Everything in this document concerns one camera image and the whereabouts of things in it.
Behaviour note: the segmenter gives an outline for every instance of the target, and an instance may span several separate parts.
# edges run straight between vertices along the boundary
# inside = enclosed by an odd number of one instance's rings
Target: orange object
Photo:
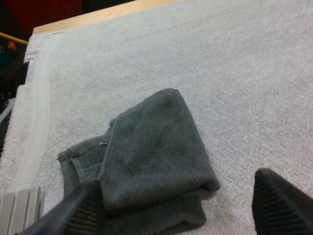
[[[18,47],[15,45],[15,43],[13,41],[8,41],[8,45],[9,48],[13,51],[13,52],[17,52],[18,51]]]

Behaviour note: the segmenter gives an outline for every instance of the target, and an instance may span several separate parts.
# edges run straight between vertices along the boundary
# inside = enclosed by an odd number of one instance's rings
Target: gray towel
[[[101,182],[105,233],[156,234],[205,222],[200,197],[220,184],[179,91],[155,93],[110,122],[105,135],[60,153],[65,195]]]

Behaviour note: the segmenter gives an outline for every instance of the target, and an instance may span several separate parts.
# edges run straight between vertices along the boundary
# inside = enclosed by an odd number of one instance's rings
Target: table
[[[37,33],[53,32],[106,21],[116,17],[146,11],[148,9],[152,9],[176,1],[178,0],[135,0],[125,4],[105,8],[99,11],[90,12],[66,20],[57,21],[36,27],[33,30],[33,35]]]

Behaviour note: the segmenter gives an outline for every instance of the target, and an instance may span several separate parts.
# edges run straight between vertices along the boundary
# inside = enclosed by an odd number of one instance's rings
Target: folded towel
[[[200,197],[220,187],[192,116],[174,89],[123,112],[106,134],[69,148],[58,159],[65,195],[87,178],[100,180],[107,233],[199,227],[206,221]]]

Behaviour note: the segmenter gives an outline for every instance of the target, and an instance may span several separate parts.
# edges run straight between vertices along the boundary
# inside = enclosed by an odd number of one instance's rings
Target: white towel
[[[222,187],[191,234],[254,234],[254,173],[313,195],[313,5],[184,0],[31,38],[0,163],[0,192],[63,197],[57,154],[163,88],[179,89]]]

